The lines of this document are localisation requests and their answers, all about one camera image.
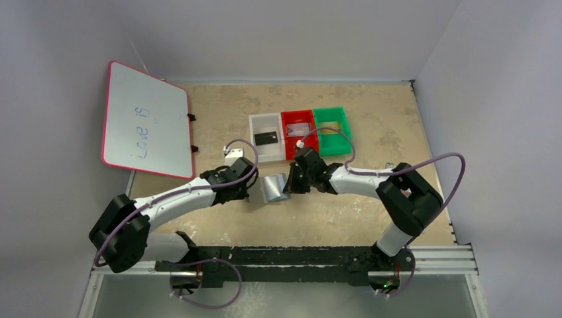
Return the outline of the grey leather card holder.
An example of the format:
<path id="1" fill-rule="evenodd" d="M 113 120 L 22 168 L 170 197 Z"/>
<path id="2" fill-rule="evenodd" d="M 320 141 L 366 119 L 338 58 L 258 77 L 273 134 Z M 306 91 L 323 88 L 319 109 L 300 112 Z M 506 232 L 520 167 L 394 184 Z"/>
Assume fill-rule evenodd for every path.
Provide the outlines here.
<path id="1" fill-rule="evenodd" d="M 256 183 L 249 188 L 249 202 L 276 203 L 290 199 L 290 194 L 284 192 L 287 183 L 285 174 L 273 174 L 258 177 Z"/>

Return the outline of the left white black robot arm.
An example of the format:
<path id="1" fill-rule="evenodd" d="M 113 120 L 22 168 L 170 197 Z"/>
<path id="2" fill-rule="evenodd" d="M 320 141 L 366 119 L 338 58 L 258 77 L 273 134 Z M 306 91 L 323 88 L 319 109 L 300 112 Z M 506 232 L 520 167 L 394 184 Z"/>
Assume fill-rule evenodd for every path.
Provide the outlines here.
<path id="1" fill-rule="evenodd" d="M 128 270 L 143 258 L 152 231 L 186 213 L 246 198 L 248 181 L 257 171 L 256 164 L 241 157 L 158 195 L 114 197 L 88 234 L 97 250 L 94 265 L 114 273 Z"/>

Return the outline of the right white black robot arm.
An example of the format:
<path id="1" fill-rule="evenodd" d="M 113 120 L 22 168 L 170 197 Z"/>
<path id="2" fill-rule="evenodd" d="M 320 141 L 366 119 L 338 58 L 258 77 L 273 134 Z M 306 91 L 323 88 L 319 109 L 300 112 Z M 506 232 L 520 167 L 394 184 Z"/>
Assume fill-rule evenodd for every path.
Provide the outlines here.
<path id="1" fill-rule="evenodd" d="M 441 195 L 409 164 L 384 170 L 353 170 L 343 163 L 326 164 L 310 147 L 298 150 L 284 193 L 305 194 L 315 188 L 321 193 L 354 194 L 378 199 L 391 218 L 374 252 L 396 256 L 434 220 L 441 211 Z"/>

